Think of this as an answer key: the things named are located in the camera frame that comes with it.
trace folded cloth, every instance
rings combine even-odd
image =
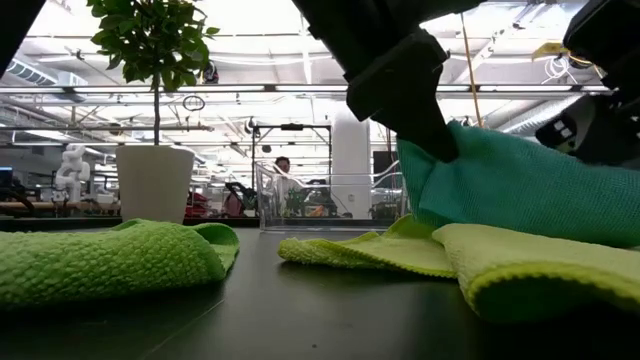
[[[146,220],[93,233],[0,232],[0,309],[222,280],[238,244],[222,224]]]
[[[496,322],[543,320],[602,300],[640,310],[640,252],[485,225],[433,229],[409,215],[382,235],[287,239],[278,254],[304,264],[457,278],[470,307]]]
[[[640,171],[586,165],[515,136],[456,122],[449,129],[460,156],[448,164],[398,140],[411,209],[419,221],[640,245]]]

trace red object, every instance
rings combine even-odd
[[[207,198],[201,194],[189,192],[185,217],[205,217],[207,215]]]

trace white flower pot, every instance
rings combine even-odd
[[[122,220],[141,218],[182,224],[193,153],[166,146],[116,149]]]

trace plant stem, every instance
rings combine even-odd
[[[153,110],[156,115],[153,123],[153,144],[160,145],[160,74],[153,74]]]

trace ceiling light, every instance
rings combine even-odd
[[[110,94],[110,93],[148,93],[149,86],[76,86],[73,91],[79,94]]]
[[[469,85],[438,85],[437,92],[462,92],[470,91]]]
[[[242,150],[240,146],[236,144],[231,145],[231,149],[237,152],[238,154],[240,154],[242,157],[245,157],[245,158],[248,157],[247,153],[244,150]]]
[[[263,85],[200,85],[183,86],[180,93],[207,93],[207,92],[262,92]]]
[[[285,92],[345,92],[347,85],[278,85],[276,91]]]
[[[125,142],[124,143],[127,146],[153,146],[153,143],[136,143],[136,142]],[[174,143],[171,142],[161,142],[158,145],[160,146],[170,146],[170,145],[174,145]]]
[[[105,153],[100,152],[98,150],[92,149],[92,148],[85,148],[84,151],[88,152],[89,154],[93,154],[93,155],[101,155],[104,156]]]
[[[61,87],[33,86],[33,87],[0,87],[0,94],[64,94]]]
[[[115,165],[96,164],[96,171],[115,171]]]
[[[585,85],[582,87],[582,90],[584,91],[611,91],[611,89],[609,89],[606,86],[602,86],[602,85]]]
[[[221,141],[181,141],[180,144],[188,144],[189,146],[227,146],[231,145],[231,142],[221,142]]]
[[[480,92],[569,91],[571,90],[571,88],[571,85],[482,85],[480,86]]]
[[[70,140],[71,138],[69,136],[64,135],[63,133],[59,132],[59,131],[51,131],[51,130],[27,130],[25,131],[28,134],[31,135],[36,135],[36,136],[40,136],[40,137],[45,137],[47,139],[53,139],[53,140],[60,140],[60,141],[65,141],[65,140]]]
[[[81,145],[81,146],[104,146],[104,147],[114,147],[114,146],[118,146],[120,144],[118,143],[101,143],[101,142],[95,142],[95,143],[72,143],[73,145]]]
[[[62,146],[61,143],[54,142],[16,142],[11,143],[14,146]]]
[[[47,63],[47,62],[59,62],[59,61],[69,61],[76,60],[77,58],[72,55],[61,55],[61,56],[47,56],[37,59],[38,62]]]

